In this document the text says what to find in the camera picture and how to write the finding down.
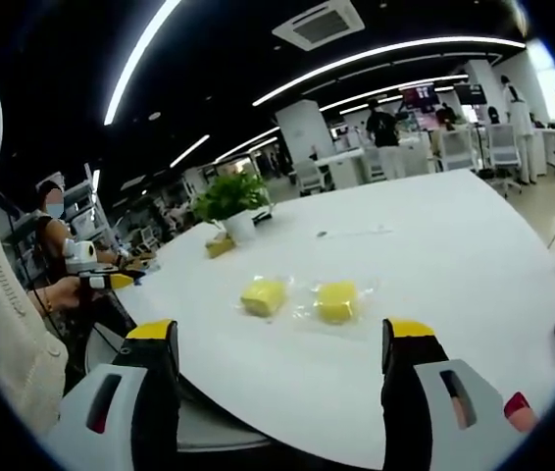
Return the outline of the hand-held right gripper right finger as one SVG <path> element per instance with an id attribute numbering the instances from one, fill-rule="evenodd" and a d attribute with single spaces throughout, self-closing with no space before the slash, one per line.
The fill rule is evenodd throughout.
<path id="1" fill-rule="evenodd" d="M 499 391 L 423 323 L 383 320 L 381 373 L 385 470 L 494 470 L 521 441 Z"/>

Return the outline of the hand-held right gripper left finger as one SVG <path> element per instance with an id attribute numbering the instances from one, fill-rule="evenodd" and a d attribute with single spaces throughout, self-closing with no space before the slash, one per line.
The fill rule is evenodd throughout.
<path id="1" fill-rule="evenodd" d="M 65 470 L 172 470 L 178 383 L 177 322 L 140 325 L 63 398 L 45 448 Z"/>

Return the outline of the person's left hand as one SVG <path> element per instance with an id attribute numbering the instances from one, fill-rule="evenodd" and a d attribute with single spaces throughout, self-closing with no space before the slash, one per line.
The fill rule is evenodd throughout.
<path id="1" fill-rule="evenodd" d="M 42 289 L 45 307 L 50 312 L 76 309 L 80 305 L 81 280 L 79 277 L 64 277 Z"/>

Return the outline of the person's right hand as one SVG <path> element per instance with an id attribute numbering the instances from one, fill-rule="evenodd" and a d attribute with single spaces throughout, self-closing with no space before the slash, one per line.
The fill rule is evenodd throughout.
<path id="1" fill-rule="evenodd" d="M 529 432 L 537 423 L 538 417 L 521 392 L 515 392 L 503 408 L 505 418 L 519 432 Z"/>

